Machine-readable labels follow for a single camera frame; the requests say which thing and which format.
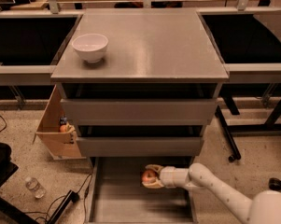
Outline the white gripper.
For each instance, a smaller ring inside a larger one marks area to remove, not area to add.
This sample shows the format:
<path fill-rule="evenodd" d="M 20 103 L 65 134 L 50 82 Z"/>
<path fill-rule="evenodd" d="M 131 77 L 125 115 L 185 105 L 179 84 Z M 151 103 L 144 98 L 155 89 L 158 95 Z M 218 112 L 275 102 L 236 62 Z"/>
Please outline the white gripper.
<path fill-rule="evenodd" d="M 159 164 L 148 164 L 146 169 L 154 171 L 160 178 L 143 181 L 143 186 L 148 189 L 161 189 L 163 187 L 168 189 L 185 188 L 190 182 L 189 170 L 186 168 L 175 168 L 174 166 L 166 166 L 163 168 L 163 166 Z"/>

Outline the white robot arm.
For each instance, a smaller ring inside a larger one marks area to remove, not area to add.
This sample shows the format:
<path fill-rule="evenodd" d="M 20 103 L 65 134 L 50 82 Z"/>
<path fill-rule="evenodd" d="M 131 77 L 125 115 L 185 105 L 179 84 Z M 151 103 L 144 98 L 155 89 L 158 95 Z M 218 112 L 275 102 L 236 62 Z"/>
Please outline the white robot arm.
<path fill-rule="evenodd" d="M 149 164 L 141 180 L 148 189 L 208 189 L 242 224 L 281 224 L 280 192 L 265 190 L 249 199 L 200 163 L 189 168 Z"/>

